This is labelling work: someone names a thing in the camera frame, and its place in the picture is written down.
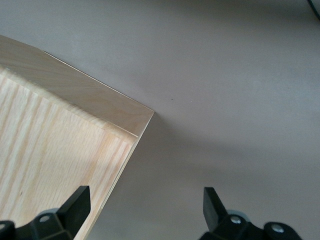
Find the metal screw head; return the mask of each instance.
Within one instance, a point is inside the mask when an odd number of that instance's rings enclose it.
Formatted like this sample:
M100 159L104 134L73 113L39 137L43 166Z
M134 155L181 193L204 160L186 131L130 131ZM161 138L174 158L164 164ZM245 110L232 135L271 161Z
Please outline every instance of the metal screw head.
M282 226L278 225L278 224L272 224L271 225L271 228L273 231L277 232L277 233L280 233L280 234L283 234L285 232L285 230L283 229Z
M41 217L41 218L39 219L39 222L40 222L40 223L44 223L44 222L48 221L49 218L50 218L50 216L45 215L45 216L43 216L43 217Z
M241 223L241 219L238 216L231 216L230 217L231 222L233 222L234 224L240 224Z

